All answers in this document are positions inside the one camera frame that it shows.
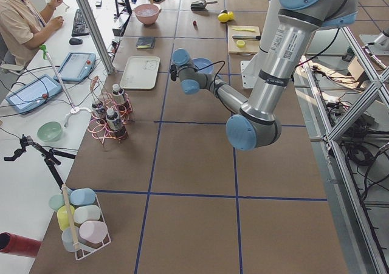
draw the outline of knife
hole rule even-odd
[[[232,35],[232,39],[240,39],[240,40],[261,40],[261,35],[257,35],[257,36]]]

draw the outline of white desk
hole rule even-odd
[[[99,58],[90,35],[82,36],[82,45],[71,46],[69,44],[74,13],[75,9],[69,9],[67,13],[63,14],[65,19],[63,27],[46,42],[47,51],[51,55],[55,65],[60,65],[69,52],[94,52],[97,58]],[[108,14],[107,10],[95,10],[94,13],[96,14],[95,18],[97,22],[101,22],[99,24],[100,32],[108,47],[111,40],[114,39],[114,35],[111,30],[111,25],[107,24],[106,18],[111,19],[112,16]],[[30,70],[49,65],[47,60],[43,60],[43,52],[39,51],[27,68]],[[33,73],[36,76],[42,74],[54,76],[52,69],[33,71]],[[105,81],[106,74],[102,63],[98,63],[93,73],[90,74],[90,77],[93,78],[96,75],[99,76],[102,82]],[[19,81],[28,83],[34,78],[31,74],[27,73],[21,76]],[[89,85],[90,81],[86,79],[84,82],[69,90],[75,104],[79,104],[87,96],[89,93]],[[20,86],[16,85],[13,90],[15,91],[19,88]],[[63,92],[54,97],[54,99],[67,100]],[[89,97],[81,106],[91,107],[91,103],[92,98]],[[1,106],[6,105],[8,103],[4,100]],[[48,104],[40,106],[27,115],[2,118],[3,124],[1,128],[19,137],[22,134],[31,135],[34,141],[41,145],[78,149],[90,119],[90,114],[85,111],[70,117],[68,127],[64,128],[63,135],[57,142],[44,143],[36,135],[38,128],[45,122],[57,121],[63,124],[64,117],[69,113],[70,109],[71,107],[62,101],[50,101]],[[15,113],[16,111],[12,107],[1,108],[0,110],[0,115]],[[0,131],[0,232],[7,231],[41,241],[53,213],[47,203],[52,195],[60,192],[60,189],[44,163],[43,157],[40,156],[40,152],[31,146],[28,146],[27,152],[15,162],[3,161],[4,156],[12,156],[14,150],[17,148],[20,148],[18,139]],[[63,157],[58,157],[58,160],[62,164],[56,166],[56,169],[63,181],[66,181],[73,160]],[[0,273],[28,273],[33,264],[33,260],[33,258],[0,254]]]

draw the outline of computer mouse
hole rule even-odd
[[[69,44],[70,45],[79,45],[79,44],[83,44],[83,40],[81,38],[78,38],[78,37],[72,37],[70,40],[69,40]]]

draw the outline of green clip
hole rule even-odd
[[[47,53],[46,45],[40,45],[39,49],[43,51],[43,59],[46,60],[47,59],[47,57],[46,57],[46,53]]]

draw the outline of keyboard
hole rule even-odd
[[[72,37],[89,35],[89,29],[86,25],[85,18],[80,9],[75,11]]]

